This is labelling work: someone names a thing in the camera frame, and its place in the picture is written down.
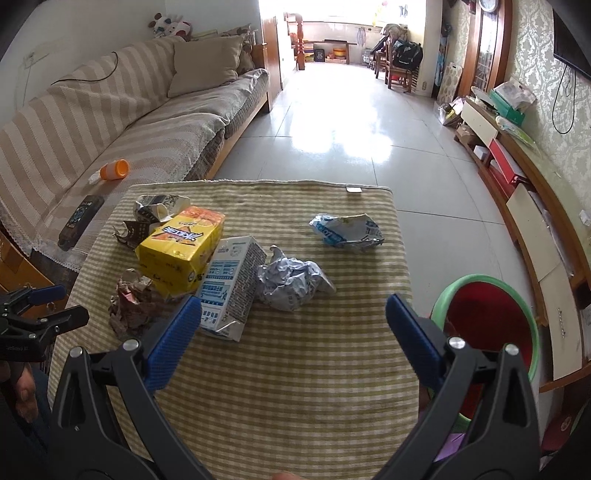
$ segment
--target door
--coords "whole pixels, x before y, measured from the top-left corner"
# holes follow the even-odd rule
[[[267,44],[266,68],[271,73],[269,84],[269,102],[273,101],[283,90],[281,85],[281,59],[279,56],[279,39],[277,37],[277,17],[262,20],[262,40]]]

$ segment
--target cardboard box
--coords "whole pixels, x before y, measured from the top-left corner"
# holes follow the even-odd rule
[[[255,298],[256,271],[266,258],[254,237],[237,236],[219,242],[196,294],[201,299],[204,333],[240,341]]]
[[[198,207],[183,210],[135,249],[139,269],[163,295],[195,290],[222,237],[224,218]]]

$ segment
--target tiled floor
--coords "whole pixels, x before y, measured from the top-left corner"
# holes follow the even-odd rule
[[[248,127],[217,178],[387,186],[420,315],[471,273],[500,278],[533,304],[523,260],[476,165],[434,116],[433,100],[388,90],[383,74],[306,64],[271,114]]]

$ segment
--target wall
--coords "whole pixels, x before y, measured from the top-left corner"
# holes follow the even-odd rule
[[[220,33],[242,25],[261,28],[258,0],[165,0],[169,15],[182,15],[194,32],[216,29]]]
[[[408,39],[423,46],[417,95],[431,96],[439,54],[443,0],[417,0],[408,5]]]
[[[164,0],[48,0],[39,5],[0,61],[0,125],[82,63],[151,38],[147,25],[163,9]]]
[[[453,27],[448,38],[446,65],[453,62],[463,67],[470,34],[470,12],[468,7],[461,0],[457,0],[453,7],[449,7],[447,0],[443,0],[443,18]]]
[[[577,76],[574,127],[569,134],[560,135],[552,124],[552,107],[564,64],[553,57],[552,9],[545,0],[513,2],[513,39],[507,78],[516,77],[538,98],[528,110],[523,128],[573,186],[584,208],[591,212],[591,82]],[[467,8],[461,2],[458,4],[458,8]],[[454,49],[465,51],[467,36],[465,45],[463,42],[461,36]],[[557,126],[567,130],[572,119],[572,97],[566,98],[563,93],[558,96],[555,117]]]

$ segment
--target television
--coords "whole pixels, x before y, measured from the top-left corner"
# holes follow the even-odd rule
[[[554,56],[591,80],[591,2],[548,0],[554,9]]]

